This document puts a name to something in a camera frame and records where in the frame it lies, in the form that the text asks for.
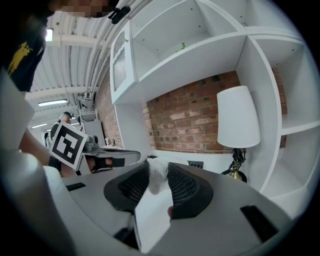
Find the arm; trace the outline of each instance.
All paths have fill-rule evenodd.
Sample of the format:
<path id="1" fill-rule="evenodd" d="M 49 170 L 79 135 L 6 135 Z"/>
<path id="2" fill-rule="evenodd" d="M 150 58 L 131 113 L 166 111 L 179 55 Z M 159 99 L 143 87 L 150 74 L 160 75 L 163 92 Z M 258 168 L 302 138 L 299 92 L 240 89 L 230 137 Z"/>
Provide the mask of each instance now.
<path id="1" fill-rule="evenodd" d="M 48 149 L 33 137 L 29 129 L 25 131 L 19 148 L 24 153 L 34 155 L 43 166 L 49 164 L 50 154 Z"/>

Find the cabinet door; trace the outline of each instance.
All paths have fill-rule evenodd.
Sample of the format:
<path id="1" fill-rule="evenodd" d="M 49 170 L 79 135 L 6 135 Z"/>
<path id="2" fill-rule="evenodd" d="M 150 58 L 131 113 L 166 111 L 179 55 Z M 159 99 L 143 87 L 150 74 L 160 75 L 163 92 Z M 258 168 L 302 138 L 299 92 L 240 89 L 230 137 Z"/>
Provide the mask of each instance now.
<path id="1" fill-rule="evenodd" d="M 112 103 L 115 103 L 137 82 L 131 21 L 128 21 L 111 46 L 110 86 Z"/>

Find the hand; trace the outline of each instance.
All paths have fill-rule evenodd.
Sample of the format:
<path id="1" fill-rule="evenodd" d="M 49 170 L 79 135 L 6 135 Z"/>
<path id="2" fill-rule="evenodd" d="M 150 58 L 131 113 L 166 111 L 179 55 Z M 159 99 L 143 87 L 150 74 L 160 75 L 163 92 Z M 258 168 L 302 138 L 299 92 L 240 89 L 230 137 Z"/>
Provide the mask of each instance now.
<path id="1" fill-rule="evenodd" d="M 173 211 L 173 209 L 174 209 L 173 206 L 170 206 L 170 207 L 168 208 L 168 215 L 169 215 L 170 218 L 172 217 L 172 211 Z"/>

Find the white cabinet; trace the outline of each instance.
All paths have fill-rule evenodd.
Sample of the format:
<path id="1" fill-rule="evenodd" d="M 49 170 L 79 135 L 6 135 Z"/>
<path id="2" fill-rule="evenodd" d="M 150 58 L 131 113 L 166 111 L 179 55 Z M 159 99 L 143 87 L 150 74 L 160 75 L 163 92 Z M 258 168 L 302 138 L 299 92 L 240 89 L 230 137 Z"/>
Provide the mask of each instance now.
<path id="1" fill-rule="evenodd" d="M 131 23 L 127 22 L 111 46 L 110 85 L 112 102 L 137 83 Z"/>
<path id="2" fill-rule="evenodd" d="M 261 133 L 261 143 L 247 149 L 249 184 L 294 218 L 318 177 L 320 79 L 294 26 L 267 0 L 154 0 L 126 23 L 110 65 L 123 145 L 148 154 L 141 103 L 234 70 L 249 88 Z"/>

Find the ceiling light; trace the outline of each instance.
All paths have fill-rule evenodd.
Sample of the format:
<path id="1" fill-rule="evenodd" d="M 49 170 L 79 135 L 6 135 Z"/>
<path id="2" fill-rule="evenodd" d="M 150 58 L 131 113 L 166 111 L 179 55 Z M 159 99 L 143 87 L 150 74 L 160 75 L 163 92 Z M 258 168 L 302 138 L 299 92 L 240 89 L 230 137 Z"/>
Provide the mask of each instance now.
<path id="1" fill-rule="evenodd" d="M 52 41 L 54 38 L 54 29 L 53 28 L 47 28 L 46 29 L 46 36 L 45 36 L 45 40 L 47 42 Z"/>
<path id="2" fill-rule="evenodd" d="M 49 106 L 49 105 L 54 105 L 54 104 L 62 104 L 62 103 L 68 103 L 66 99 L 59 99 L 59 100 L 51 100 L 51 101 L 46 101 L 46 102 L 39 102 L 38 106 L 43 107 L 43 106 Z"/>
<path id="3" fill-rule="evenodd" d="M 39 125 L 33 126 L 32 128 L 38 128 L 38 127 L 47 126 L 47 125 L 48 125 L 47 123 L 43 123 L 43 124 L 39 124 Z"/>

